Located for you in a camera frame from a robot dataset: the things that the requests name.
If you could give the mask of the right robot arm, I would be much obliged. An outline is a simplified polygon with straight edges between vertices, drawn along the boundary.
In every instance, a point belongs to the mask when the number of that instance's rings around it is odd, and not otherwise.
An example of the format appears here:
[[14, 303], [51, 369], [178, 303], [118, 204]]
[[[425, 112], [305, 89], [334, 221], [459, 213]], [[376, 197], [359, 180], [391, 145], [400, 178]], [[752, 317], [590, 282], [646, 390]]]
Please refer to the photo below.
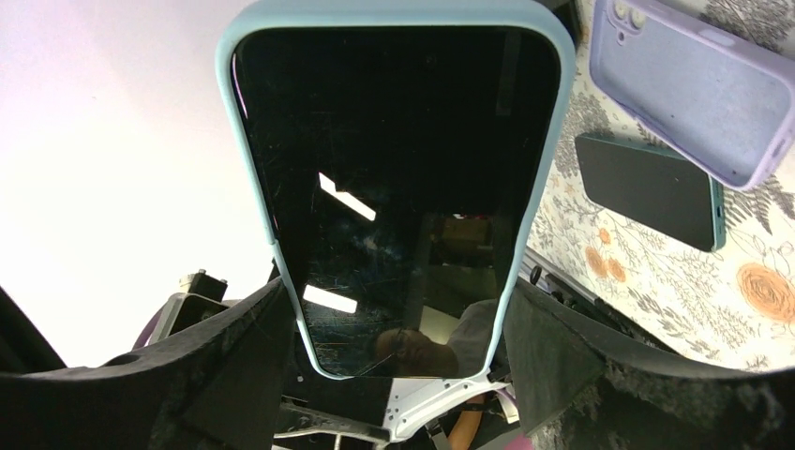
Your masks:
[[470, 379], [297, 383], [294, 316], [273, 280], [240, 304], [99, 367], [66, 367], [1, 299], [5, 449], [266, 449], [321, 433], [399, 447], [495, 390], [536, 449], [790, 449], [794, 373], [676, 354], [602, 300], [554, 277], [520, 281], [510, 365]]

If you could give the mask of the teal-edged phone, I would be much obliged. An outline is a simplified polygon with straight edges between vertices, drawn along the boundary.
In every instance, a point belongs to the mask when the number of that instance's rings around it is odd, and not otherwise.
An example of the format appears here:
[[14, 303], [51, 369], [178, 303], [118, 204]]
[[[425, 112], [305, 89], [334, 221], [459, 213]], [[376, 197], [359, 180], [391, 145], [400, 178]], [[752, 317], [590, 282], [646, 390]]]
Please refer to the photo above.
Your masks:
[[590, 133], [574, 144], [593, 203], [703, 252], [725, 245], [723, 187], [698, 166], [664, 147]]

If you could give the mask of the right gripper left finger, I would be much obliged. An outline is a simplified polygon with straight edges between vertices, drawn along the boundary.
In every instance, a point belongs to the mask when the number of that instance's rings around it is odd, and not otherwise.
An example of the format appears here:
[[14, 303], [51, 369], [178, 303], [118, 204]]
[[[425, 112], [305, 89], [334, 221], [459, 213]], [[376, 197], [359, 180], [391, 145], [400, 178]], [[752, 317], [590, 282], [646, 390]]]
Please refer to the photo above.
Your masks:
[[274, 279], [219, 314], [98, 367], [67, 367], [1, 299], [5, 449], [268, 449], [295, 316]]

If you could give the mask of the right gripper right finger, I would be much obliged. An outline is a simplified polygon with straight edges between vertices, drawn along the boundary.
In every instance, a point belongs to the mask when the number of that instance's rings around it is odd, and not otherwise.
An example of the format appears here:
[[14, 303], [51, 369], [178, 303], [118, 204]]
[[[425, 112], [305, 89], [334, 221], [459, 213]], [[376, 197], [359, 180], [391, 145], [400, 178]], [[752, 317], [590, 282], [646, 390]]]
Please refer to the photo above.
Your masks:
[[794, 373], [655, 349], [517, 282], [503, 321], [519, 423], [538, 449], [790, 449]]

